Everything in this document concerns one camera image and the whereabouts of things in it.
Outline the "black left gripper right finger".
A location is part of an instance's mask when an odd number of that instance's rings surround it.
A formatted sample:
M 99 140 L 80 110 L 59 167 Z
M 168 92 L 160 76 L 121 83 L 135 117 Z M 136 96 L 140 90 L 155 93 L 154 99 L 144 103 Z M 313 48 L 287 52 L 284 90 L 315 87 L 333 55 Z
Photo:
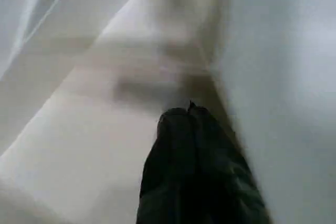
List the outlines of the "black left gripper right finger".
M 211 223 L 271 223 L 267 206 L 228 119 L 190 103 L 197 168 Z

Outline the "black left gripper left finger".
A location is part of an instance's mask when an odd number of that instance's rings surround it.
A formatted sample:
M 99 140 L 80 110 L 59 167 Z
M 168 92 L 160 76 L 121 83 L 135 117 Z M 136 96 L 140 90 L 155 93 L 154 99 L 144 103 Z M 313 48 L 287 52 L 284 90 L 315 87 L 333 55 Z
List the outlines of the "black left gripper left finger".
M 173 108 L 159 119 L 144 163 L 137 223 L 190 223 L 195 144 L 188 112 Z

